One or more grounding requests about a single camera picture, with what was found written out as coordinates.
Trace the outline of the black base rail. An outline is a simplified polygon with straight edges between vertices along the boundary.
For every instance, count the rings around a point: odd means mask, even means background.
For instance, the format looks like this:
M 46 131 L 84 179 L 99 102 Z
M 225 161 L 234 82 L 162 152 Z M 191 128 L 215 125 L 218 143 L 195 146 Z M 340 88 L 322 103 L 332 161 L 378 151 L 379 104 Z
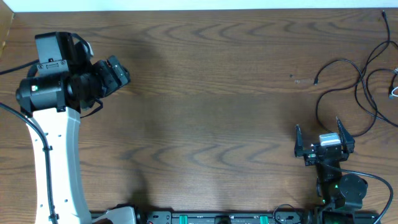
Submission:
M 318 214 L 286 204 L 268 212 L 175 212 L 173 210 L 141 210 L 132 205 L 118 205 L 105 212 L 92 212 L 93 223 L 141 224 L 273 224 L 273 223 L 380 223 L 374 212 L 333 212 Z

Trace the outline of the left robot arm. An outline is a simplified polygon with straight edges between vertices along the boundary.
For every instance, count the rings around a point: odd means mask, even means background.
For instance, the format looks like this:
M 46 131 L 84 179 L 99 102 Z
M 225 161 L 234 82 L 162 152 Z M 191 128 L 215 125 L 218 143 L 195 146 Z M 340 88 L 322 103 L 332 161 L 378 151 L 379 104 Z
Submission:
M 102 99 L 131 79 L 115 56 L 91 62 L 93 50 L 79 35 L 35 36 L 39 59 L 21 80 L 16 100 L 27 123 L 35 159 L 37 223 L 110 222 L 94 218 L 81 182 L 78 135 L 81 112 L 94 114 Z

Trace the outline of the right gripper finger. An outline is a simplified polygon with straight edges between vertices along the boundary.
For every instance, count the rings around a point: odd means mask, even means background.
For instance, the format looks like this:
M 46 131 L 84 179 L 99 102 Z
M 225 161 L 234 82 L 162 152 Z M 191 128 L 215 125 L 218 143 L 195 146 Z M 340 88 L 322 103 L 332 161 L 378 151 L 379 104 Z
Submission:
M 354 152 L 354 145 L 355 145 L 355 140 L 352 135 L 345 129 L 343 126 L 343 123 L 339 118 L 336 118 L 338 130 L 339 130 L 339 135 L 341 139 L 341 144 L 343 146 L 343 149 L 346 150 L 348 153 L 353 153 Z
M 304 154 L 304 146 L 303 146 L 302 132 L 298 124 L 295 126 L 295 131 L 296 131 L 296 140 L 295 140 L 294 154 L 295 157 L 302 157 Z

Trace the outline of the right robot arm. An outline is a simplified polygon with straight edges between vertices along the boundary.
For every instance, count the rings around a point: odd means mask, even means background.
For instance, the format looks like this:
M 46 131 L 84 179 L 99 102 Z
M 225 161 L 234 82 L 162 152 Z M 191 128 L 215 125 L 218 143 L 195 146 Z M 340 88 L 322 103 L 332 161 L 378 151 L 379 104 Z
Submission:
M 310 148 L 304 147 L 300 126 L 295 127 L 295 157 L 302 157 L 306 166 L 315 166 L 317 194 L 323 200 L 323 205 L 306 214 L 305 223 L 354 223 L 367 194 L 363 178 L 353 171 L 343 174 L 340 163 L 354 152 L 355 140 L 339 119 L 336 122 L 338 132 L 320 135 Z

